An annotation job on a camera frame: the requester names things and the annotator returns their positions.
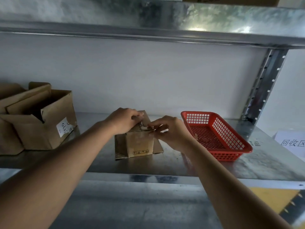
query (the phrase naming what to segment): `forearm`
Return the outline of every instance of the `forearm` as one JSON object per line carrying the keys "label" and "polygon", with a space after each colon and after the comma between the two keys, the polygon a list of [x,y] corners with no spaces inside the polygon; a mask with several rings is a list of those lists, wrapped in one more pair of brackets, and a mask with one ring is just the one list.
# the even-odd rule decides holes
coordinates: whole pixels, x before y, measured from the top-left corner
{"label": "forearm", "polygon": [[186,154],[224,228],[290,228],[198,142],[190,143]]}
{"label": "forearm", "polygon": [[43,161],[3,183],[0,228],[48,228],[112,136],[109,127],[99,122]]}

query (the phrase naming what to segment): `hand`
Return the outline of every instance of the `hand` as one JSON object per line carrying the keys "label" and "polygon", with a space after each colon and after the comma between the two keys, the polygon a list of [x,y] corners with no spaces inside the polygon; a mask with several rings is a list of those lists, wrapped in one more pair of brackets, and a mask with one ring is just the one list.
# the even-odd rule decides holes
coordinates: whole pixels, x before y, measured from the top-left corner
{"label": "hand", "polygon": [[105,120],[114,135],[127,133],[133,126],[143,120],[143,113],[130,108],[118,108]]}
{"label": "hand", "polygon": [[197,143],[185,127],[182,120],[177,117],[164,116],[148,124],[153,127],[154,137],[166,142],[174,150],[186,153],[190,143]]}

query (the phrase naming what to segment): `person's right hand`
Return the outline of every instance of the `person's right hand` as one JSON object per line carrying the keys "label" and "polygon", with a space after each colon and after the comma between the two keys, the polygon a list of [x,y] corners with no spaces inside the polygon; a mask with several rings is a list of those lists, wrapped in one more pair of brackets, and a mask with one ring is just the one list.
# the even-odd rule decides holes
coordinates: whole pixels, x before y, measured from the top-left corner
{"label": "person's right hand", "polygon": [[185,127],[182,120],[177,117],[164,116],[148,124],[153,127],[154,137],[166,142],[174,150],[186,153],[190,143],[197,143]]}

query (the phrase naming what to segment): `person's left hand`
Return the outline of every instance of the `person's left hand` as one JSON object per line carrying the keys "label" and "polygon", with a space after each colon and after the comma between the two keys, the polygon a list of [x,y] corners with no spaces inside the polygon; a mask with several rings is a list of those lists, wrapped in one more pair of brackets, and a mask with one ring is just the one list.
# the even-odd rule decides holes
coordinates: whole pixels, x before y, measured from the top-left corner
{"label": "person's left hand", "polygon": [[118,108],[105,120],[114,135],[127,133],[133,126],[143,120],[143,114],[135,109]]}

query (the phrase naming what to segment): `sticker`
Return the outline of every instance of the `sticker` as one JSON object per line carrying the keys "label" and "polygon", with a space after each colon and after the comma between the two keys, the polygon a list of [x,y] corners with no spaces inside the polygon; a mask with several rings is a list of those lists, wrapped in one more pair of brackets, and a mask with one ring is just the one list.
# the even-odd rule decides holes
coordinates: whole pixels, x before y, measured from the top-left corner
{"label": "sticker", "polygon": [[74,126],[69,124],[67,121],[67,117],[65,117],[61,122],[56,125],[59,136],[62,137],[66,133],[72,132]]}

